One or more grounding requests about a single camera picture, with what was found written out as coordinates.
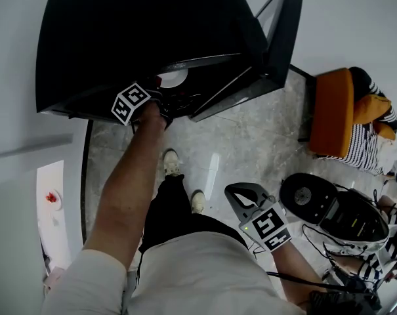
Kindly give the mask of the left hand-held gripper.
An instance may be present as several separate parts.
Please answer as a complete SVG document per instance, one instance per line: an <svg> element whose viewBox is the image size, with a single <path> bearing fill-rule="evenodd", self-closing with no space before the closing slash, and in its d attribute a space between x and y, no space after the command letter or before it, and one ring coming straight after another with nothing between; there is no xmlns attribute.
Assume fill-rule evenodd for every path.
<svg viewBox="0 0 397 315"><path fill-rule="evenodd" d="M119 120L120 124L128 126L138 120L148 102L155 102L159 107L160 115L166 121L167 129L172 124L173 118L165 108L163 96L160 87L146 87L134 82L117 94L111 113Z"/></svg>

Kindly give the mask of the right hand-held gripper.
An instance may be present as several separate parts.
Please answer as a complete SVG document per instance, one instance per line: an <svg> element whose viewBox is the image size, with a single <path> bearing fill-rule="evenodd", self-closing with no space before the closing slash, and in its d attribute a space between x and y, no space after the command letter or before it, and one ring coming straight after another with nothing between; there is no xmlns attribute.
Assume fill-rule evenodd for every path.
<svg viewBox="0 0 397 315"><path fill-rule="evenodd" d="M285 212L278 202L267 209L258 209L268 199L268 192L260 184L229 184L224 194L237 218L243 221L239 224L240 230L265 251L272 253L291 240ZM240 197L251 203L246 204Z"/></svg>

